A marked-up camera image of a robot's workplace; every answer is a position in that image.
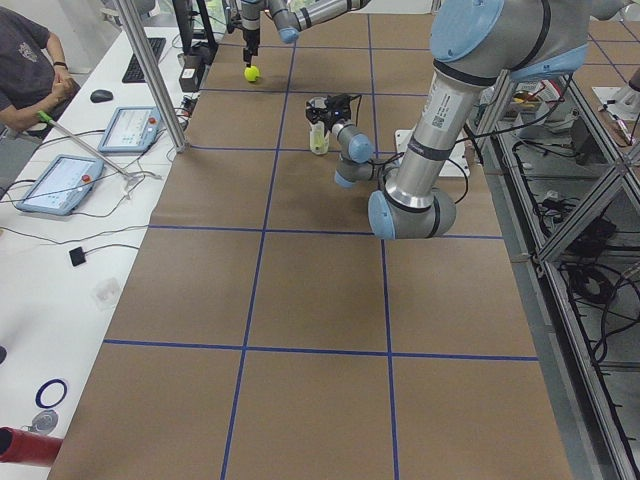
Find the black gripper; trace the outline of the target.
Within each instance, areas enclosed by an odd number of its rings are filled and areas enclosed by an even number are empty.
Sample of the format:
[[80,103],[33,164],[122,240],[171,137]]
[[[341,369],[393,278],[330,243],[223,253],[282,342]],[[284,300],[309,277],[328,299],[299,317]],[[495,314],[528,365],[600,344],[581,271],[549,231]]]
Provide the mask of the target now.
[[339,120],[345,118],[332,114],[327,107],[327,97],[313,97],[308,100],[305,108],[305,117],[311,129],[314,129],[320,122],[324,126],[333,126]]
[[243,39],[245,49],[243,49],[243,61],[246,65],[257,66],[257,57],[260,46],[260,29],[243,28]]

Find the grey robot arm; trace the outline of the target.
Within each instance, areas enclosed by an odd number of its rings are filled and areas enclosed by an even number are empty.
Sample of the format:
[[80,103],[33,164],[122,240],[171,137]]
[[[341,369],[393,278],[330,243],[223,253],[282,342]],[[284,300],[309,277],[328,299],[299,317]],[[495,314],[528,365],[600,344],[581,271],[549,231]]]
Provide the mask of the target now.
[[302,31],[361,10],[368,4],[367,0],[325,0],[292,11],[286,1],[242,0],[239,2],[239,18],[245,42],[243,61],[251,67],[253,58],[259,54],[263,12],[271,15],[281,41],[291,44],[297,41]]
[[456,206],[435,183],[482,90],[502,71],[516,82],[578,70],[591,18],[608,20],[624,1],[447,1],[432,24],[434,77],[421,116],[396,167],[376,165],[368,201],[376,237],[441,236]]

